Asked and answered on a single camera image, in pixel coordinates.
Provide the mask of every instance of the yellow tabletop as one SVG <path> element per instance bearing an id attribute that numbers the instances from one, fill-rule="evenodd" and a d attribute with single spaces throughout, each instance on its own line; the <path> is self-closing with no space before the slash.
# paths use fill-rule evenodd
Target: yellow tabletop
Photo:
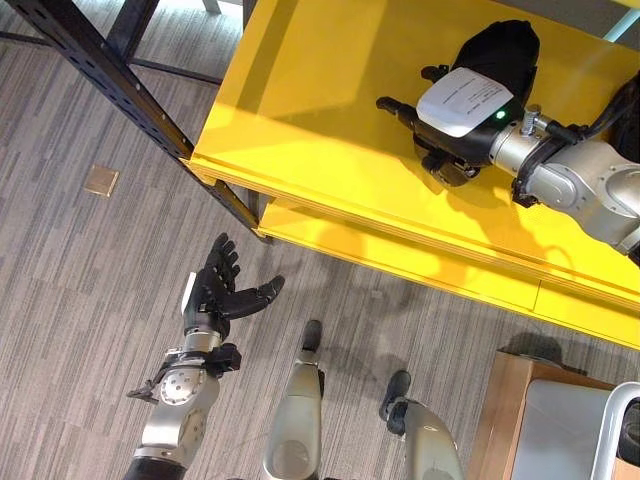
<path id="1" fill-rule="evenodd" d="M 445 190 L 420 167 L 409 131 L 375 108 L 414 103 L 425 65 L 451 63 L 498 20 L 540 37 L 531 101 L 590 123 L 640 66 L 637 53 L 482 0 L 260 0 L 188 167 L 419 245 L 506 268 L 613 305 L 640 307 L 640 271 L 568 217 L 510 200 L 486 169 Z M 464 284 L 470 273 L 462 273 Z"/>

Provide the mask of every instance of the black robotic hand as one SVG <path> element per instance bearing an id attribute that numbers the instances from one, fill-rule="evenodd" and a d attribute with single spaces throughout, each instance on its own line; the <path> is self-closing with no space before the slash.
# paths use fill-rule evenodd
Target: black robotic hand
<path id="1" fill-rule="evenodd" d="M 193 283 L 184 310 L 185 334 L 206 328 L 219 332 L 224 340 L 229 335 L 230 320 L 259 312 L 278 296 L 284 285 L 280 275 L 258 288 L 236 292 L 235 279 L 240 273 L 237 260 L 235 244 L 226 233 L 221 234 Z"/>

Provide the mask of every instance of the white label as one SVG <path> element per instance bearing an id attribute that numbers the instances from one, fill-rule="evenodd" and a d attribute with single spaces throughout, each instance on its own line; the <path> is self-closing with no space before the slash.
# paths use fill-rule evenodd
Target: white label
<path id="1" fill-rule="evenodd" d="M 468 68 L 447 73 L 418 102 L 418 118 L 451 137 L 464 137 L 513 98 L 501 83 Z"/>

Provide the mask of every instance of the robotic arm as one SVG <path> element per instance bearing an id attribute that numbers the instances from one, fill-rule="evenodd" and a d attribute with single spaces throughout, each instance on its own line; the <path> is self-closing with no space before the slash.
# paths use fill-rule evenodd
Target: robotic arm
<path id="1" fill-rule="evenodd" d="M 230 320 L 266 308 L 278 296 L 284 278 L 259 288 L 235 291 L 240 267 L 235 245 L 222 234 L 205 266 L 191 274 L 182 301 L 185 340 L 169 350 L 153 380 L 127 396 L 155 405 L 125 480 L 180 480 L 204 438 L 207 415 L 218 398 L 218 380 L 240 369 L 235 345 L 222 343 Z M 153 395 L 159 385 L 159 398 Z"/>
<path id="2" fill-rule="evenodd" d="M 638 75 L 591 127 L 564 127 L 524 109 L 539 41 L 528 22 L 497 22 L 467 41 L 451 71 L 426 67 L 434 85 L 417 108 L 377 101 L 413 132 L 423 167 L 449 187 L 496 165 L 514 177 L 513 200 L 571 216 L 592 238 L 640 266 L 640 164 L 590 138 L 627 115 L 640 97 Z"/>

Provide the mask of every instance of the yellow table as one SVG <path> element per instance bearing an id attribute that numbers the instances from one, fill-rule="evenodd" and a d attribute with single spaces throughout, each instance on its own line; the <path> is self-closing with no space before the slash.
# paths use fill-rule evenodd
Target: yellow table
<path id="1" fill-rule="evenodd" d="M 636 52 L 482 0 L 260 0 L 188 168 L 275 198 L 260 232 L 640 348 L 640 271 L 568 217 L 510 201 L 486 169 L 444 190 L 410 134 L 375 108 L 415 103 L 497 20 L 541 40 L 531 100 L 590 123 Z"/>

